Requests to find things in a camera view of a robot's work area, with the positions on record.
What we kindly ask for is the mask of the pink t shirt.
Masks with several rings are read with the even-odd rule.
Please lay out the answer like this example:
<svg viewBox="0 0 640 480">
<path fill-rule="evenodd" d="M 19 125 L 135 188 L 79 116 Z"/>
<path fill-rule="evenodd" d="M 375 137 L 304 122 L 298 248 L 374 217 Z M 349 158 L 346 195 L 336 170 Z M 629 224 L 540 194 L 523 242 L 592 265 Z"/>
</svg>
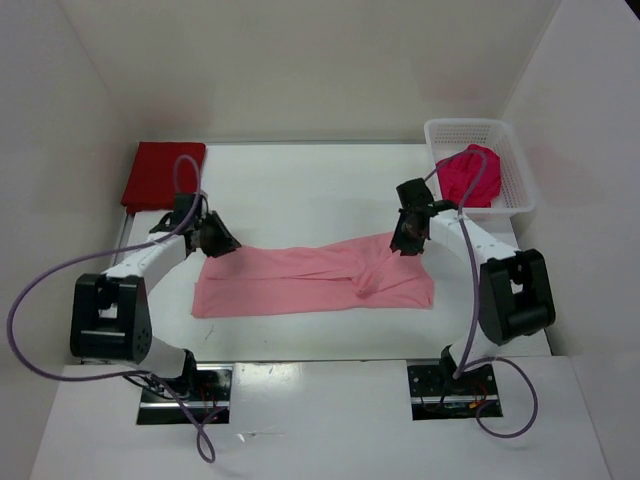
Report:
<svg viewBox="0 0 640 480">
<path fill-rule="evenodd" d="M 191 313 L 199 319 L 429 309 L 434 281 L 421 259 L 390 249 L 382 233 L 317 248 L 244 246 L 205 260 Z"/>
</svg>

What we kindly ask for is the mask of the dark red t shirt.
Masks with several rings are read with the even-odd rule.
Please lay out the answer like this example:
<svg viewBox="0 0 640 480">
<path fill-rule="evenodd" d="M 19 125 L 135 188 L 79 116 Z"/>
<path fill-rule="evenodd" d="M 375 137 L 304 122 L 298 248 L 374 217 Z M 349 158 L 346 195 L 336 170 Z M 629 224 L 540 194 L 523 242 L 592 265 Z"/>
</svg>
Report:
<svg viewBox="0 0 640 480">
<path fill-rule="evenodd" d="M 130 215 L 171 210 L 178 191 L 194 193 L 197 186 L 193 166 L 187 160 L 180 162 L 177 174 L 174 174 L 176 160 L 188 155 L 201 171 L 205 152 L 204 143 L 140 142 L 121 205 Z"/>
</svg>

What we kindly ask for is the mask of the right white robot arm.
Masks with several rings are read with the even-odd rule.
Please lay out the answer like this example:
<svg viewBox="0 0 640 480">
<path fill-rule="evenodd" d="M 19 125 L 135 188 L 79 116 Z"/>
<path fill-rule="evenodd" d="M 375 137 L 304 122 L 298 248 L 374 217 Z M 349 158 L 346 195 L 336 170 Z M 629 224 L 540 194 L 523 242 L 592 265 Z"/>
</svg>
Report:
<svg viewBox="0 0 640 480">
<path fill-rule="evenodd" d="M 447 202 L 400 209 L 391 250 L 416 256 L 429 241 L 470 263 L 471 323 L 462 339 L 443 349 L 438 371 L 441 386 L 460 393 L 473 382 L 473 371 L 491 362 L 502 346 L 555 322 L 550 280 L 538 250 L 515 249 Z"/>
</svg>

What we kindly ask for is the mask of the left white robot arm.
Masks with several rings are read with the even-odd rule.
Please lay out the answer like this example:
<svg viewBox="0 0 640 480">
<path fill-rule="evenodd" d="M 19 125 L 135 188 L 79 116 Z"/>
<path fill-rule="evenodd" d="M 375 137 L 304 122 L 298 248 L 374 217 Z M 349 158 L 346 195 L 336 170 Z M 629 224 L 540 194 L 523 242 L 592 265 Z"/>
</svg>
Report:
<svg viewBox="0 0 640 480">
<path fill-rule="evenodd" d="M 199 213 L 177 234 L 167 213 L 139 249 L 100 274 L 83 274 L 75 284 L 70 350 L 82 359 L 130 365 L 155 375 L 180 400 L 194 396 L 200 376 L 193 353 L 157 339 L 148 294 L 196 250 L 218 258 L 241 248 L 217 212 Z"/>
</svg>

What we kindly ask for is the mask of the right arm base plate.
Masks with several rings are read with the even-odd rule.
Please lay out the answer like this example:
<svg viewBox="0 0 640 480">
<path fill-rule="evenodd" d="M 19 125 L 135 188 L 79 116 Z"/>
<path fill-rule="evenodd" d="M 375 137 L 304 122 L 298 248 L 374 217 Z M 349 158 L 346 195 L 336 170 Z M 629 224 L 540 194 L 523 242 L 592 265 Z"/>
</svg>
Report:
<svg viewBox="0 0 640 480">
<path fill-rule="evenodd" d="M 407 364 L 412 418 L 421 420 L 472 419 L 503 416 L 494 371 L 484 366 L 459 380 L 446 379 L 438 362 Z"/>
</svg>

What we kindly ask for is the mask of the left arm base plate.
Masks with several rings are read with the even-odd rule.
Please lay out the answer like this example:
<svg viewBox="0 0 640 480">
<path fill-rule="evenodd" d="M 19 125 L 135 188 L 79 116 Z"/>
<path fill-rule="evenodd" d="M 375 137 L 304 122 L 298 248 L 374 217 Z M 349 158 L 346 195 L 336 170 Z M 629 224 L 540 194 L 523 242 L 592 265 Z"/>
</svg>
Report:
<svg viewBox="0 0 640 480">
<path fill-rule="evenodd" d="M 185 407 L 198 423 L 228 424 L 231 414 L 233 366 L 200 365 L 194 376 L 194 387 L 187 391 L 177 382 L 169 381 Z M 189 418 L 167 389 L 151 379 L 132 379 L 141 389 L 136 424 L 139 426 L 186 425 Z"/>
</svg>

